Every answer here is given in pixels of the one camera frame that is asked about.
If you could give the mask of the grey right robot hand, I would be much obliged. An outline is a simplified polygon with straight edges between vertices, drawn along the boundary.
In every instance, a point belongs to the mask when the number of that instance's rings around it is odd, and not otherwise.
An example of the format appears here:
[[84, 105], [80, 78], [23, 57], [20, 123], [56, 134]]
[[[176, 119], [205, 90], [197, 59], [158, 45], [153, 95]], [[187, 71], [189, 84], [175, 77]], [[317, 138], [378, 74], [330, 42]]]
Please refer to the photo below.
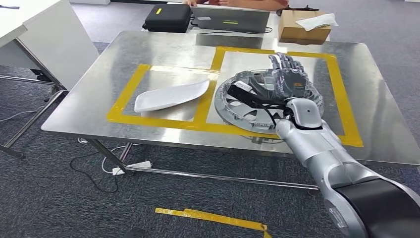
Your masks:
[[271, 61], [270, 75], [273, 79], [273, 90], [264, 89], [263, 96], [273, 102], [288, 98], [310, 98], [312, 83], [304, 67], [291, 56], [275, 53], [268, 56]]

